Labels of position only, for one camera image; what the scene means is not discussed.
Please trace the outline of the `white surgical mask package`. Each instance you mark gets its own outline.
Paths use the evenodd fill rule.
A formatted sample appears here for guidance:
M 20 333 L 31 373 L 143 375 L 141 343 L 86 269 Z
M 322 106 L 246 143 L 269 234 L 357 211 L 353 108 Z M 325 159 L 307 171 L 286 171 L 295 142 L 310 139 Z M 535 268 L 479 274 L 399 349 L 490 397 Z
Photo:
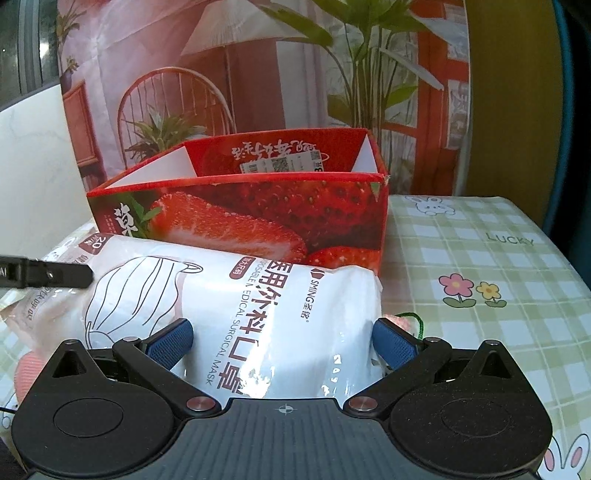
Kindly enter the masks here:
M 52 258 L 89 266 L 92 285 L 12 291 L 1 302 L 2 319 L 43 358 L 68 338 L 108 348 L 184 318 L 193 345 L 174 372 L 221 402 L 344 402 L 383 376 L 370 344 L 382 287 L 370 270 L 98 233 Z

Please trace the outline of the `printed room backdrop cloth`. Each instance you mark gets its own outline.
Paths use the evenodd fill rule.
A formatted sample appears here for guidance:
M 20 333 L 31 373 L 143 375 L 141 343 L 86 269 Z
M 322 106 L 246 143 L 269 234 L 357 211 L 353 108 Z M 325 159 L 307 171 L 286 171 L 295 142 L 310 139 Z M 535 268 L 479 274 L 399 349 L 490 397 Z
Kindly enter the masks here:
M 461 1 L 61 1 L 56 36 L 86 189 L 189 138 L 359 127 L 394 193 L 457 191 Z

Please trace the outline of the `pink knitted strawberry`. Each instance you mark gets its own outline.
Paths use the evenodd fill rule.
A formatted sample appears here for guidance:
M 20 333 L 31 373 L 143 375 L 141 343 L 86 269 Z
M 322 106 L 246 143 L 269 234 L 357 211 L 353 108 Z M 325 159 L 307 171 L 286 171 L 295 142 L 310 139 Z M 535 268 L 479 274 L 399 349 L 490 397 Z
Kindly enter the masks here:
M 376 328 L 374 343 L 377 351 L 421 353 L 426 348 L 425 324 L 415 312 L 384 314 L 377 321 Z

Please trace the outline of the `pink knitted item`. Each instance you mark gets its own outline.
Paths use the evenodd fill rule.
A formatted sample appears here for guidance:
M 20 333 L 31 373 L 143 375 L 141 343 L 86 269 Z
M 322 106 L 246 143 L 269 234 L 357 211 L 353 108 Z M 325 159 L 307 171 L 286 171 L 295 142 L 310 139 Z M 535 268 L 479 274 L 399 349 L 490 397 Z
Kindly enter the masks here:
M 14 373 L 14 389 L 18 404 L 22 403 L 44 366 L 44 360 L 33 351 L 26 353 L 18 361 Z

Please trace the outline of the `green checkered tablecloth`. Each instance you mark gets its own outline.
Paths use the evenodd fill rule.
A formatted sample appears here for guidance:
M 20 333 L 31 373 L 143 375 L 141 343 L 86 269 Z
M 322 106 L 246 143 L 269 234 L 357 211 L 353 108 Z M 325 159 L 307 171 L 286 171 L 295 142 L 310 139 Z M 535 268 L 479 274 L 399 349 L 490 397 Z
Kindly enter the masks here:
M 392 196 L 383 308 L 415 312 L 456 347 L 500 339 L 547 407 L 542 475 L 590 475 L 590 291 L 543 232 L 503 198 Z

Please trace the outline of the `red strawberry cardboard box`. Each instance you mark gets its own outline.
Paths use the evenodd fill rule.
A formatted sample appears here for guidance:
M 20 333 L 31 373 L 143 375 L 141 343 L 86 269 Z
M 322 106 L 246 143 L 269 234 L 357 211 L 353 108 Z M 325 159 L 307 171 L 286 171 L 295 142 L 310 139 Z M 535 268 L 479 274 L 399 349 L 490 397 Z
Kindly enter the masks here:
M 199 136 L 94 188 L 101 232 L 378 271 L 389 176 L 359 128 Z

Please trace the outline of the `olive yellow curtain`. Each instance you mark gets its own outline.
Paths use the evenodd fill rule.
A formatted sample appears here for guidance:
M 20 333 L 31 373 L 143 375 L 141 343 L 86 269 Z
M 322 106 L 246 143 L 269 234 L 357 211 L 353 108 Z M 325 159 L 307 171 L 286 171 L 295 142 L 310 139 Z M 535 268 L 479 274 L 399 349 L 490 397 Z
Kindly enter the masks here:
M 563 73 L 550 1 L 469 1 L 472 145 L 465 192 L 546 216 L 560 145 Z

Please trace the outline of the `dark window frame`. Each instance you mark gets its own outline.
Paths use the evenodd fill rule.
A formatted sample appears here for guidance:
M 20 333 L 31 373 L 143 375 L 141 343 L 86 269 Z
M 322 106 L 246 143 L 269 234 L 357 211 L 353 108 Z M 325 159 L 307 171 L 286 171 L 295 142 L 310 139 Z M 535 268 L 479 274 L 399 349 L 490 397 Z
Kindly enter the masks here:
M 1 2 L 2 110 L 58 80 L 57 13 L 56 0 Z

